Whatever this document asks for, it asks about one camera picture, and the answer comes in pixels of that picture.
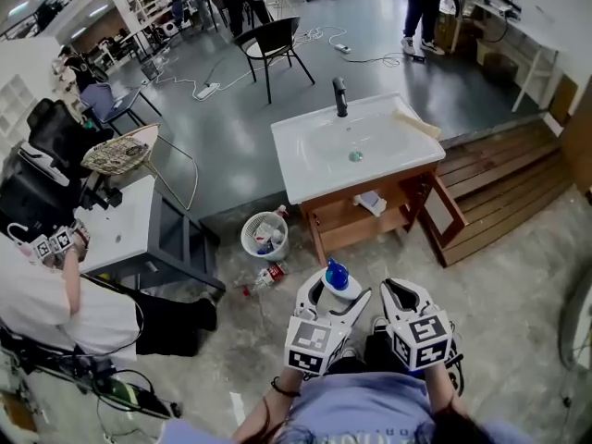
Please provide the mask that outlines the white wall shelf unit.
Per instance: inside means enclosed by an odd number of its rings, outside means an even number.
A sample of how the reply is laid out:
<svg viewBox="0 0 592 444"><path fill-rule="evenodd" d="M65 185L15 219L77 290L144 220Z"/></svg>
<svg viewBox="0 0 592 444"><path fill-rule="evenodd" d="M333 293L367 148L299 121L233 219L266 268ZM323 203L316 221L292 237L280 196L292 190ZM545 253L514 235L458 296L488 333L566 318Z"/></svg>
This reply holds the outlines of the white wall shelf unit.
<svg viewBox="0 0 592 444"><path fill-rule="evenodd" d="M19 74L0 88L0 136L7 142L17 142L24 135L24 127L37 100Z"/></svg>

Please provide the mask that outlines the black equipment case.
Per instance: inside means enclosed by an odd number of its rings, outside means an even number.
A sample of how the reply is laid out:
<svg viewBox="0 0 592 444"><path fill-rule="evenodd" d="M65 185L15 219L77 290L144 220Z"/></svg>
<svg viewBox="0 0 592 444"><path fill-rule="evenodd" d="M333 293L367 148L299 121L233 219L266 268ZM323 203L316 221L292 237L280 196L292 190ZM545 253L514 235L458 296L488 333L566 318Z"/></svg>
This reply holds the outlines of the black equipment case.
<svg viewBox="0 0 592 444"><path fill-rule="evenodd" d="M15 229L19 239L32 241L38 235L49 237L57 228L74 222L80 205L82 183L71 181L62 186L19 154L5 159L0 172L0 233L18 223L28 230Z"/></svg>

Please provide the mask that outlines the black metal chair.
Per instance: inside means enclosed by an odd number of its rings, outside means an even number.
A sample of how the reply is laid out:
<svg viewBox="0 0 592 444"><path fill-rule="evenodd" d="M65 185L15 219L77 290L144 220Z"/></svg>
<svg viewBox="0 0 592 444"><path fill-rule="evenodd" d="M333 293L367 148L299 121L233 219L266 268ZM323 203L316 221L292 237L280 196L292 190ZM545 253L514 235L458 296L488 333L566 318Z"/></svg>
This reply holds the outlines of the black metal chair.
<svg viewBox="0 0 592 444"><path fill-rule="evenodd" d="M257 82L257 77L253 61L263 63L267 102L270 104L272 103L272 95L269 68L275 59L286 57L290 67L292 67L292 60L295 60L310 82L315 85L312 74L295 52L295 36L299 25L299 16L281 18L248 30L233 40L233 43L245 55L254 82Z"/></svg>

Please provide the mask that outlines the blue chair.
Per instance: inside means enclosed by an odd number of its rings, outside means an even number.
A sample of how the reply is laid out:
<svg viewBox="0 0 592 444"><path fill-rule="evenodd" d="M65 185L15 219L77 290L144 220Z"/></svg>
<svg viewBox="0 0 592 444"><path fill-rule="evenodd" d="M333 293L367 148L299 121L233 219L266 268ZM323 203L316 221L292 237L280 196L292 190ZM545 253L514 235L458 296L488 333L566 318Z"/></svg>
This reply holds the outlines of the blue chair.
<svg viewBox="0 0 592 444"><path fill-rule="evenodd" d="M138 128L145 125L133 110L133 105L139 97L141 97L159 117L162 116L162 113L156 108L156 106L142 93L141 88L132 89L123 96L116 98L110 84L106 82L97 82L88 85L80 94L80 100L86 109L92 114L92 119L101 127L108 126L117 135L121 135L122 132L116 127L115 122L121 117L128 116Z"/></svg>

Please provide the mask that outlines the cardboard box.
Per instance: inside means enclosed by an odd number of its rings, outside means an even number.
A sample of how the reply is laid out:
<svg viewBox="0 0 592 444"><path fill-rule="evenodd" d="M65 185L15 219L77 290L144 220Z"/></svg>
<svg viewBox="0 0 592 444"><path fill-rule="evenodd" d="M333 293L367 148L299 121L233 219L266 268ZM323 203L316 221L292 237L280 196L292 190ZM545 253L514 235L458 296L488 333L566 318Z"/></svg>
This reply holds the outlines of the cardboard box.
<svg viewBox="0 0 592 444"><path fill-rule="evenodd" d="M439 12L435 26L435 43L446 53L455 51L460 37L463 19L454 14Z"/></svg>

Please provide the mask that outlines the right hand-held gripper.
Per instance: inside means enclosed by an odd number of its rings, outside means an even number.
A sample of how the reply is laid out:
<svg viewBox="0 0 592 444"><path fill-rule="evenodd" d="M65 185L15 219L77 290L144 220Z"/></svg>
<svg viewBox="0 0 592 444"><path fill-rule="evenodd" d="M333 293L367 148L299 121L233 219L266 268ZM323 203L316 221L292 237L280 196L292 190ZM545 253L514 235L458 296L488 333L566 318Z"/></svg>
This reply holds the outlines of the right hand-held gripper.
<svg viewBox="0 0 592 444"><path fill-rule="evenodd" d="M425 288L409 280L387 278L380 284L380 295L390 322L391 349L407 371L448 364L457 357L448 315L439 310Z"/></svg>

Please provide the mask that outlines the white ceramic sink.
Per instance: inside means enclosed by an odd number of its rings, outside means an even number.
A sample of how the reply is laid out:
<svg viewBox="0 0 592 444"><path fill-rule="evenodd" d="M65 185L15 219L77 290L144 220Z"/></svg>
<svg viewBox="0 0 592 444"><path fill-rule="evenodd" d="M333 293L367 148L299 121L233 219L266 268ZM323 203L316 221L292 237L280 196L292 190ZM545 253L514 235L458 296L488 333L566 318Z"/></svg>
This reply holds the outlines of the white ceramic sink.
<svg viewBox="0 0 592 444"><path fill-rule="evenodd" d="M419 118L400 93L392 92L349 102L346 117L330 106L272 124L290 203L442 160L438 140L395 119L395 110ZM351 152L364 159L351 162Z"/></svg>

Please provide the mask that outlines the short black faucet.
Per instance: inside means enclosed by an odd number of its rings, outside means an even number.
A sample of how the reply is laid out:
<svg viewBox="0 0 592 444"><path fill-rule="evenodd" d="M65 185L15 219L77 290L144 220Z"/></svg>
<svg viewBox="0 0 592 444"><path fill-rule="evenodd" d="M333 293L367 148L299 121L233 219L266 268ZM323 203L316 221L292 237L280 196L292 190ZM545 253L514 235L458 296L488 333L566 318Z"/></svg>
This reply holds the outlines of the short black faucet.
<svg viewBox="0 0 592 444"><path fill-rule="evenodd" d="M85 188L80 199L80 207L92 210L96 205L106 210L109 206L118 207L123 201L123 193L117 188L106 190Z"/></svg>

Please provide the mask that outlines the clear bottle red label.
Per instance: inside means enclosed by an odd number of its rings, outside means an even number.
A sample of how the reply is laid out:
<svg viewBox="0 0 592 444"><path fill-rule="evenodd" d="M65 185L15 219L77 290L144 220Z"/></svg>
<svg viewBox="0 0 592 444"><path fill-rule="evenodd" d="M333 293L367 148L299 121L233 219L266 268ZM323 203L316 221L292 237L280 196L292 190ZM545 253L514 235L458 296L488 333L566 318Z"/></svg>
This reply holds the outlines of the clear bottle red label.
<svg viewBox="0 0 592 444"><path fill-rule="evenodd" d="M285 261L271 263L257 273L252 284L242 287L242 293L245 297L250 297L258 290L265 289L279 282L287 273L288 266Z"/></svg>

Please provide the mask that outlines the person's right forearm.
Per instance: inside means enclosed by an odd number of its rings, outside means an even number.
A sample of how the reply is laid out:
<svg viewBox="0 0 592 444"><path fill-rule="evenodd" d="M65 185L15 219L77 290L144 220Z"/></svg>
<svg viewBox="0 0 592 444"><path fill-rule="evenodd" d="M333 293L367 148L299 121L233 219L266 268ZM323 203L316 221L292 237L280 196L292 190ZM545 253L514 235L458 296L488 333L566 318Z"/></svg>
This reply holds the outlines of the person's right forearm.
<svg viewBox="0 0 592 444"><path fill-rule="evenodd" d="M426 368L424 376L432 413L452 409L463 417L469 416L466 406L452 384L444 363Z"/></svg>

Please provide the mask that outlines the person's left forearm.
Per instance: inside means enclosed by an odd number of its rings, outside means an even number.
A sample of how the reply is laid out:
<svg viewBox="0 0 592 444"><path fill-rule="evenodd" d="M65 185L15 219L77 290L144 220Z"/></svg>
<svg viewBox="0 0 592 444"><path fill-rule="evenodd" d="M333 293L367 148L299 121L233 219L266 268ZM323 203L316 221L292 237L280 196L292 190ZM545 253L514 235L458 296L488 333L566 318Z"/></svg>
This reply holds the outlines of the person's left forearm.
<svg viewBox="0 0 592 444"><path fill-rule="evenodd" d="M286 422L293 401L301 396L303 372L285 367L271 389L240 424L232 439L238 444L263 443Z"/></svg>

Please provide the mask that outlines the black mesh office chair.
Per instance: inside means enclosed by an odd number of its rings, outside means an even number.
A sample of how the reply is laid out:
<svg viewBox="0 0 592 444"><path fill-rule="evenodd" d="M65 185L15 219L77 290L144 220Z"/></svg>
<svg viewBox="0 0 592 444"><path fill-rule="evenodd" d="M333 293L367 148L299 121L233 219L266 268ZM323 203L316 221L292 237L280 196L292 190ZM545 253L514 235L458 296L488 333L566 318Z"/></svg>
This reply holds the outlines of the black mesh office chair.
<svg viewBox="0 0 592 444"><path fill-rule="evenodd" d="M29 145L50 158L68 179L88 177L92 171L81 165L94 146L113 139L111 129L84 128L68 111L62 100L43 98L27 117Z"/></svg>

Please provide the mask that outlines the person's light blue shirt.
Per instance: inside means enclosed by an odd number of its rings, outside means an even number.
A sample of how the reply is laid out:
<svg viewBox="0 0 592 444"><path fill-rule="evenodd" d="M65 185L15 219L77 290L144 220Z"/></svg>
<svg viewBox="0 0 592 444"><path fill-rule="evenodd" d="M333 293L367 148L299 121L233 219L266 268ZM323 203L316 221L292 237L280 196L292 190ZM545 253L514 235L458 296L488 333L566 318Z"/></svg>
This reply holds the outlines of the person's light blue shirt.
<svg viewBox="0 0 592 444"><path fill-rule="evenodd" d="M425 380L398 373L323 376L303 381L300 393L278 432L254 444L533 444L508 423L478 424L452 409L432 413ZM238 444L232 437L175 419L156 444Z"/></svg>

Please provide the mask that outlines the wooden slat step platform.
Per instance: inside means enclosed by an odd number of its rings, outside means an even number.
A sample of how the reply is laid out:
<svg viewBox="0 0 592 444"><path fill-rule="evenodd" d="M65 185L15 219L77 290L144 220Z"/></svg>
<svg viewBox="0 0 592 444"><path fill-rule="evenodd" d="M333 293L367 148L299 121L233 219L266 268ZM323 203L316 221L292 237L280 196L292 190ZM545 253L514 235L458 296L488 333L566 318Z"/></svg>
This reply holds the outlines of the wooden slat step platform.
<svg viewBox="0 0 592 444"><path fill-rule="evenodd" d="M447 149L435 174L468 222L442 249L419 216L444 267L510 233L573 183L560 141L542 119Z"/></svg>

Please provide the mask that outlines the bicycle wheel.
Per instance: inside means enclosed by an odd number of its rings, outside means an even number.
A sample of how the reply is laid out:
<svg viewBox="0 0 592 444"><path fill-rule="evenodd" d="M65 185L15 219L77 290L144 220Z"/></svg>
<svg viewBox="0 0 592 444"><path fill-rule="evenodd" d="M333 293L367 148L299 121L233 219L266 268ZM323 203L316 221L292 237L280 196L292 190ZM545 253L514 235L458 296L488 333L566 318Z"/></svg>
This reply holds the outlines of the bicycle wheel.
<svg viewBox="0 0 592 444"><path fill-rule="evenodd" d="M592 371L592 269L578 282L561 312L559 355L567 369Z"/></svg>

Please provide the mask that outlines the person's black trousers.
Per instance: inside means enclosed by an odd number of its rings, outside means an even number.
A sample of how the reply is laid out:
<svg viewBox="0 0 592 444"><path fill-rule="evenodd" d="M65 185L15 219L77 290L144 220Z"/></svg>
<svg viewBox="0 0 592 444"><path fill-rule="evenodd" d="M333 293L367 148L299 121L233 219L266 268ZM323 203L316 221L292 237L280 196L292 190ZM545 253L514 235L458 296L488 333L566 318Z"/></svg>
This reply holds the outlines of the person's black trousers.
<svg viewBox="0 0 592 444"><path fill-rule="evenodd" d="M387 333L368 335L365 340L364 353L361 358L341 359L339 357L328 367L325 376L337 374L360 373L398 373L424 380L421 371L410 372L391 349L390 337Z"/></svg>

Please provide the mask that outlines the wooden vanity cabinet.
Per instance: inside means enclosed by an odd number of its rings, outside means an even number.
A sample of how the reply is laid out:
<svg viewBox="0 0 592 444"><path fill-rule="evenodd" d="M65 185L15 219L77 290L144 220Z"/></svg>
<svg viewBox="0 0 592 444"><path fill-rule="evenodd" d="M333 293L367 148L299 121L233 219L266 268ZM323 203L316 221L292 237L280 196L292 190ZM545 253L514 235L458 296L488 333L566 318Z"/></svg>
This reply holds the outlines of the wooden vanity cabinet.
<svg viewBox="0 0 592 444"><path fill-rule="evenodd" d="M308 224L305 212L317 214L327 257L336 250L397 228L410 230L426 199L426 173L435 173L437 165L434 162L414 167L305 201L300 204L302 216ZM387 201L380 217L352 203L356 194L367 191L375 191Z"/></svg>

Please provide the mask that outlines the beige wooden strip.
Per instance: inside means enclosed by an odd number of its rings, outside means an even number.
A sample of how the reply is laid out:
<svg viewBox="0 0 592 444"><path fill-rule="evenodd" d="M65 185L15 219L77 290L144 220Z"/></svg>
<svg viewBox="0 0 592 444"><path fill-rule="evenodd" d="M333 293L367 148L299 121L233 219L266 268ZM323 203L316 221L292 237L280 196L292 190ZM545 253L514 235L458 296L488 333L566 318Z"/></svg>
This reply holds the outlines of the beige wooden strip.
<svg viewBox="0 0 592 444"><path fill-rule="evenodd" d="M393 116L395 119L398 119L404 123L407 123L408 125L414 127L417 130L422 131L425 135L427 135L435 140L437 140L440 136L441 129L439 127L425 123L423 120L421 120L419 118L411 117L411 116L401 112L400 110L395 110L393 112Z"/></svg>

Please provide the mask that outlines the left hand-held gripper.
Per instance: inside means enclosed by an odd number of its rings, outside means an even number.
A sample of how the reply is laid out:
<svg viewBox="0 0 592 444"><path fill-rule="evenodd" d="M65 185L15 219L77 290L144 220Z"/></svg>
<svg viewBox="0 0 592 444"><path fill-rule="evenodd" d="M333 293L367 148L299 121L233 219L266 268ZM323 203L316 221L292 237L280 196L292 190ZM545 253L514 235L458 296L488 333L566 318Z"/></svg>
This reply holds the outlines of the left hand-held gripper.
<svg viewBox="0 0 592 444"><path fill-rule="evenodd" d="M341 312L318 312L326 270L313 273L299 288L284 347L284 365L309 376L322 376L339 357L372 291L363 290Z"/></svg>

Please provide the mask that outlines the white mesh waste basket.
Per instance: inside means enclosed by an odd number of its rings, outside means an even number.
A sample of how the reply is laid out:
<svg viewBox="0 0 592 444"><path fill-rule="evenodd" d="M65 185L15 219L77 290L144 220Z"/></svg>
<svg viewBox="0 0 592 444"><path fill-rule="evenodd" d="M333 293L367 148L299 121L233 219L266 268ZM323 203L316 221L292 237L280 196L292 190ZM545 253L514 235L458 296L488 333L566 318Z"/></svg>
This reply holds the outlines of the white mesh waste basket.
<svg viewBox="0 0 592 444"><path fill-rule="evenodd" d="M242 227L240 240L246 253L269 262L285 260L290 253L287 222L276 212L251 216Z"/></svg>

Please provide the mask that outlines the blue-capped soap bottle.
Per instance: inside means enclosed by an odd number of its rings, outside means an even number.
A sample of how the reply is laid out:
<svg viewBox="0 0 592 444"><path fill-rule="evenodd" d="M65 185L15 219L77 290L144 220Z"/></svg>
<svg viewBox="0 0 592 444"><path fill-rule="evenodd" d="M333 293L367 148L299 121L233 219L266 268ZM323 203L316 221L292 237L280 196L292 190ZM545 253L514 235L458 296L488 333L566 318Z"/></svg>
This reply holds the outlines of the blue-capped soap bottle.
<svg viewBox="0 0 592 444"><path fill-rule="evenodd" d="M353 301L363 292L359 282L350 275L346 266L333 258L327 260L327 268L321 280L325 288L344 300Z"/></svg>

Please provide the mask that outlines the white desk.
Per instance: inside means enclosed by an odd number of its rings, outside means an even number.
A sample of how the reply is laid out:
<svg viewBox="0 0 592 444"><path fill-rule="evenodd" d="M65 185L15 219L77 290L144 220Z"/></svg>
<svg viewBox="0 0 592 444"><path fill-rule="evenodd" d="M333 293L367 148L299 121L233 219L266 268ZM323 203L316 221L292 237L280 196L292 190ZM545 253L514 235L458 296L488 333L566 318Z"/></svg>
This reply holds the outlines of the white desk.
<svg viewBox="0 0 592 444"><path fill-rule="evenodd" d="M560 47L538 29L525 25L515 18L503 18L499 11L482 1L468 1L462 5L458 20L469 19L481 31L486 32L490 19L501 22L501 35L476 40L476 62L485 64L489 54L502 54L517 66L514 82L520 91L512 112L516 112L524 97L529 95L541 110L549 106L549 91L557 75Z"/></svg>

